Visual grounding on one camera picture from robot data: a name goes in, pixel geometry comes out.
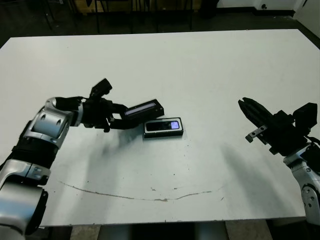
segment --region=white table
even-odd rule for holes
[[[106,77],[108,99],[157,98],[166,117],[181,117],[183,137],[71,128],[42,225],[304,216],[283,158],[245,140],[255,127],[237,101],[288,114],[319,103],[319,68],[320,51],[292,29],[11,38],[0,49],[0,156],[46,99],[86,97]]]

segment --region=chair leg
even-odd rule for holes
[[[103,12],[105,13],[105,12],[106,12],[106,10],[105,10],[105,6],[104,6],[103,1],[100,1],[100,4],[101,4],[101,7],[102,7]]]
[[[159,32],[159,23],[158,23],[158,1],[154,0],[154,6],[155,6],[155,29],[156,32]]]
[[[130,9],[130,33],[134,33],[134,18],[133,18],[133,13],[134,13],[134,0],[131,0],[131,9]]]
[[[96,30],[98,34],[100,33],[99,28],[99,19],[98,19],[98,7],[97,7],[97,0],[94,0],[94,7],[95,7],[95,17],[96,17]]]
[[[45,21],[46,21],[46,23],[48,24],[49,29],[52,31],[52,27],[51,27],[51,24],[50,24],[50,22],[49,22],[49,19],[48,19],[47,13],[46,13],[46,8],[45,8],[45,5],[44,5],[44,0],[40,0],[40,4],[41,4],[42,10],[43,10],[43,14],[44,14]]]
[[[194,11],[193,0],[190,0],[190,30],[192,30],[192,13]]]
[[[188,0],[185,0],[184,1],[184,8],[183,8],[184,11],[187,10],[187,3],[188,3]]]
[[[49,13],[50,13],[51,18],[54,21],[55,18],[54,18],[54,15],[53,15],[52,11],[51,11],[51,7],[50,7],[50,4],[49,4],[48,0],[45,0],[45,3],[46,3],[46,5],[47,5],[47,7],[49,9]]]
[[[72,0],[67,0],[66,5],[67,5],[67,8],[69,8],[69,12],[71,14],[74,27],[77,28],[78,26],[77,26],[77,22],[75,19],[75,9],[73,7]]]

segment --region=black device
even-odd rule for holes
[[[182,136],[184,128],[180,117],[160,118],[144,123],[144,138]]]
[[[307,139],[320,143],[318,139],[308,136],[311,128],[317,124],[316,103],[309,102],[292,115],[282,110],[271,114],[260,103],[247,97],[238,103],[246,118],[258,127],[245,139],[251,143],[257,137],[265,145],[271,146],[270,152],[274,155],[280,153],[286,157],[305,147],[308,144]]]
[[[164,115],[164,108],[156,99],[128,108],[102,98],[111,89],[112,86],[107,79],[103,79],[92,88],[90,97],[83,103],[81,122],[86,128],[95,127],[107,133],[110,129],[131,129]],[[113,114],[119,114],[121,119],[114,118]]]

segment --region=electronic device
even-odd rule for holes
[[[160,118],[144,123],[144,138],[182,136],[184,128],[180,117]]]

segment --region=robotic arm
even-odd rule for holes
[[[112,89],[103,79],[91,90],[89,98],[53,97],[29,121],[11,154],[0,166],[0,238],[25,239],[40,225],[46,209],[50,167],[69,127],[81,123],[86,128],[130,129],[160,117],[164,109],[157,100],[127,108],[102,98]],[[122,119],[115,119],[113,113]]]
[[[307,103],[291,115],[284,111],[271,114],[258,102],[243,98],[241,110],[257,129],[245,138],[251,143],[258,138],[271,146],[272,154],[280,153],[300,185],[306,221],[320,226],[320,141],[308,136],[317,124],[317,104]]]

